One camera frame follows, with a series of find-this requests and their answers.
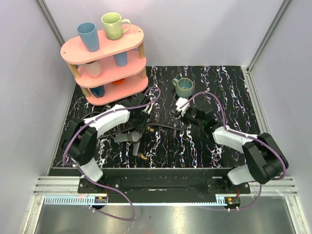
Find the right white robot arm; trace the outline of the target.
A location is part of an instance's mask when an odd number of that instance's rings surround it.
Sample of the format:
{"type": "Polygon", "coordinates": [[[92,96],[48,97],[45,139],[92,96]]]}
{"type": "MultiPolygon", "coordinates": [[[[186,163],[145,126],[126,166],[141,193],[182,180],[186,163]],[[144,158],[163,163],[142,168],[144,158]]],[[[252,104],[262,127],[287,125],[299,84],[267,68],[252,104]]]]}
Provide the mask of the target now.
{"type": "Polygon", "coordinates": [[[245,165],[234,167],[221,181],[221,187],[226,193],[233,193],[245,182],[266,184],[279,174],[284,174],[289,167],[276,141],[268,133],[248,135],[233,129],[225,130],[211,110],[204,112],[188,107],[185,111],[173,109],[171,113],[184,124],[197,126],[209,141],[228,146],[244,155],[245,165]]]}

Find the black faucet fitting brass ends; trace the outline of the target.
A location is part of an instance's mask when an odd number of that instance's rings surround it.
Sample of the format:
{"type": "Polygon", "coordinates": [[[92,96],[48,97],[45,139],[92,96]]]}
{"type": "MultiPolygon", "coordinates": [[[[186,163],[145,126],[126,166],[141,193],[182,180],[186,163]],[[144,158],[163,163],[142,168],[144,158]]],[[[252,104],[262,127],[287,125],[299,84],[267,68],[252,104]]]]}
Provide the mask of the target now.
{"type": "Polygon", "coordinates": [[[133,145],[133,156],[142,160],[149,160],[149,158],[142,152],[139,151],[141,138],[142,138],[143,132],[139,130],[131,131],[130,133],[117,133],[113,140],[115,143],[120,142],[128,142],[133,145]]]}

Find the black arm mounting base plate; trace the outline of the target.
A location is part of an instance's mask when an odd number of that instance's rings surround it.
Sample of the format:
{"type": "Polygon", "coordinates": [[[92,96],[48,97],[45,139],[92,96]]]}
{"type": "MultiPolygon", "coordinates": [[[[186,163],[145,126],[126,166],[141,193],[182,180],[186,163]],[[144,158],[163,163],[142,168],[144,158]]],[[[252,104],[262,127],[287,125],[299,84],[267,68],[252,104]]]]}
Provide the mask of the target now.
{"type": "Polygon", "coordinates": [[[119,191],[134,203],[206,203],[216,195],[248,195],[248,183],[231,185],[225,169],[104,169],[99,183],[116,191],[108,192],[112,203],[123,202],[119,191]]]}

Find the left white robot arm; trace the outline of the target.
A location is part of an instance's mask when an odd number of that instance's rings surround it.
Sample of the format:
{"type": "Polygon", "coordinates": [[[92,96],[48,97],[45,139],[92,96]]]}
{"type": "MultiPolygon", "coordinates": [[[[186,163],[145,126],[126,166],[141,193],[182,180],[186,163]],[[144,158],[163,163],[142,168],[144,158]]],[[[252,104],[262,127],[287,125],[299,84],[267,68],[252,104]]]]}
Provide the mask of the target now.
{"type": "Polygon", "coordinates": [[[133,155],[141,156],[138,148],[150,117],[149,102],[147,95],[139,93],[133,100],[121,102],[97,116],[84,120],[75,118],[69,122],[67,133],[61,138],[61,150],[90,179],[88,187],[94,193],[100,193],[105,188],[103,171],[94,158],[98,138],[118,125],[129,123],[134,130],[128,134],[116,134],[113,140],[132,143],[133,155]]]}

